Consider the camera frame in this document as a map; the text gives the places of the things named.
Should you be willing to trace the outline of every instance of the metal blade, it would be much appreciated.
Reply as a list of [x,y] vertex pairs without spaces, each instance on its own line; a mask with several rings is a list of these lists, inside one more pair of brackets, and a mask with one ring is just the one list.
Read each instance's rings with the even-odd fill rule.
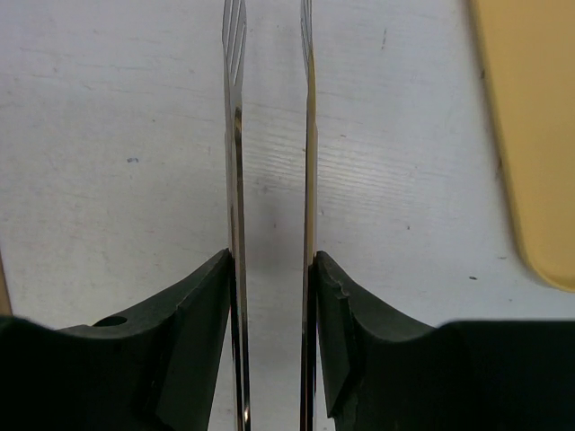
[[2,255],[0,255],[0,316],[12,316],[12,306],[10,305],[10,295],[2,266]]
[[234,258],[231,288],[232,355],[234,358],[234,403],[236,431],[252,427],[248,315],[243,227],[242,82],[243,53],[247,32],[244,0],[225,0],[222,42],[226,97],[226,181],[228,241]]
[[300,431],[315,430],[316,292],[310,280],[316,253],[317,126],[315,124],[315,65],[312,41],[312,1],[301,4],[302,46],[307,76],[305,136],[304,301],[302,318]]

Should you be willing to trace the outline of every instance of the yellow object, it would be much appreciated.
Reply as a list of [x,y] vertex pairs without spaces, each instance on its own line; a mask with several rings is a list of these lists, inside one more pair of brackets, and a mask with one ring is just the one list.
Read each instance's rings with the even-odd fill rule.
[[575,0],[472,0],[519,250],[575,291]]

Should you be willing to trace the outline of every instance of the clamp jaw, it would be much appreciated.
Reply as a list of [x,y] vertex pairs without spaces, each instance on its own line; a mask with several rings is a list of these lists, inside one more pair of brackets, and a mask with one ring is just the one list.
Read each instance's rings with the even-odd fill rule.
[[93,326],[48,330],[0,318],[6,429],[208,429],[233,271],[230,252],[220,251]]
[[337,431],[575,429],[574,321],[437,329],[314,265],[328,416]]

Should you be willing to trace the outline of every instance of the dark spot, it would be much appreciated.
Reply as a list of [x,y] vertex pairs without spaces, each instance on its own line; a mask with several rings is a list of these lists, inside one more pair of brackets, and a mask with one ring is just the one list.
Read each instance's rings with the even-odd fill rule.
[[497,169],[495,170],[495,180],[499,179],[502,171],[503,171],[503,162],[501,161],[501,158],[499,158],[499,162],[497,163]]

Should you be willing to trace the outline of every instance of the wood grain texture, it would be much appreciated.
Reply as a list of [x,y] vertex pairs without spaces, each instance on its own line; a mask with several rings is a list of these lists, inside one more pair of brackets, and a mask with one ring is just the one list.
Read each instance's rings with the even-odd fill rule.
[[[51,327],[94,322],[227,244],[223,4],[0,5],[0,242],[13,308]],[[246,9],[253,427],[295,429],[299,2]],[[535,281],[514,250],[465,2],[316,0],[314,55],[319,249],[426,323],[572,318],[575,295]],[[211,429],[231,429],[231,376],[224,354]],[[318,429],[332,429],[321,398],[318,409]]]

